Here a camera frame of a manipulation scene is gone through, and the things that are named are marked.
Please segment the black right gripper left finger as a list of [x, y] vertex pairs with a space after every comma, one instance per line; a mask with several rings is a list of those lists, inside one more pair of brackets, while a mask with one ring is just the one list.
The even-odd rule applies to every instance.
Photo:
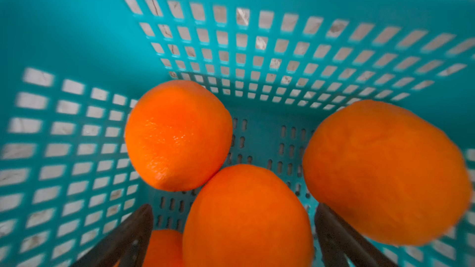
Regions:
[[142, 205], [73, 266], [141, 267], [153, 225], [154, 216], [151, 205]]

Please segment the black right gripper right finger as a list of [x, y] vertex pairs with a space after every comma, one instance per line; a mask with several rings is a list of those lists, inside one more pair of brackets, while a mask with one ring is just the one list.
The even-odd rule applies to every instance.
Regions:
[[314, 223], [326, 267], [397, 267], [342, 217], [323, 203], [317, 207]]

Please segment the orange fruit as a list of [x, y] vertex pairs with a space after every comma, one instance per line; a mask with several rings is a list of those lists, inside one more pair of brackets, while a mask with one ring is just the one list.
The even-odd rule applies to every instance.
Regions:
[[316, 128], [303, 156], [310, 194], [362, 235], [390, 245], [443, 236], [470, 207], [460, 149], [413, 112], [363, 100]]
[[154, 230], [143, 267], [183, 267], [183, 235], [175, 230]]
[[223, 168], [200, 191], [183, 234], [187, 267], [309, 267], [314, 241], [307, 211], [265, 168]]
[[172, 80], [148, 91], [125, 129], [129, 158], [154, 189], [196, 189], [221, 168], [231, 147], [233, 120], [203, 86]]

